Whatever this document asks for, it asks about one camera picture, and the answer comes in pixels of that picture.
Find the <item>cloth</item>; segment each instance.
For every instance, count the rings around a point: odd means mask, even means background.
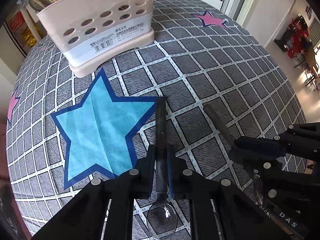
[[[117,97],[103,69],[81,102],[51,114],[67,142],[64,188],[92,172],[115,179],[135,167],[132,137],[156,109],[156,97]]]
[[[166,96],[167,138],[176,155],[208,179],[230,179],[253,201],[249,176],[242,166],[230,162],[230,148],[217,135],[202,105],[209,103],[235,138],[273,138],[289,124],[305,122],[286,76],[235,21],[200,0],[154,0],[153,6],[155,42],[117,55],[84,78],[72,75],[68,61],[49,37],[33,47],[23,63],[15,84],[21,98],[7,126],[7,154],[15,198],[32,233],[90,179],[108,179],[95,171],[64,189],[67,143],[51,117],[81,102],[101,69],[118,97]],[[204,27],[194,15],[206,10],[224,20],[225,28]],[[133,136],[137,158],[144,157],[154,141],[152,115]],[[279,161],[285,170],[304,171],[301,158],[287,154]],[[149,200],[135,200],[132,239],[150,237],[145,218],[155,200],[155,190]],[[190,239],[188,201],[172,202],[179,216],[174,237]]]

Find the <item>pink star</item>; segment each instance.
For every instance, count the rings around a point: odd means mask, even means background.
[[[208,25],[217,25],[220,26],[221,28],[226,27],[223,25],[225,20],[221,20],[218,18],[213,17],[208,11],[204,12],[204,15],[194,15],[202,20],[203,27],[208,26]]]
[[[10,104],[9,104],[9,110],[8,110],[8,122],[11,125],[11,118],[12,118],[12,112],[16,104],[18,103],[20,98],[17,98],[17,89],[13,93],[11,99],[10,99]]]

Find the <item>white label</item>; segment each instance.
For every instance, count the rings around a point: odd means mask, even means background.
[[[149,32],[151,17],[152,13],[118,24],[81,42],[63,55],[73,67],[79,67],[103,52]]]

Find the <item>metal rod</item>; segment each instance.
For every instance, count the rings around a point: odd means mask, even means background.
[[[210,118],[212,121],[213,125],[217,130],[221,132],[227,143],[232,147],[234,144],[234,138],[230,134],[227,126],[224,124],[224,122],[221,120],[221,118],[218,116],[216,111],[209,105],[205,104],[203,106],[203,111],[207,114],[207,116]]]
[[[165,97],[159,97],[156,108],[156,192],[158,193],[158,200],[166,199],[167,191],[168,167]]]

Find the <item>barcode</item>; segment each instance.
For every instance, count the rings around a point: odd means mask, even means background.
[[[113,40],[112,39],[108,39],[106,41],[104,41],[103,43],[98,44],[97,46],[94,46],[96,53],[100,52],[102,50],[105,50],[107,47],[110,47],[113,45]]]

